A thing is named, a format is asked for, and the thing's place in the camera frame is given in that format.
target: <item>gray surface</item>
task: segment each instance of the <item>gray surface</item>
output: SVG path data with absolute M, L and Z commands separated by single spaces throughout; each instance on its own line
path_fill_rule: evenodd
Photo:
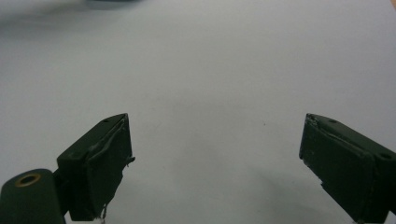
M 0 2 L 0 183 L 130 115 L 111 223 L 351 223 L 298 159 L 305 113 L 396 148 L 386 0 Z

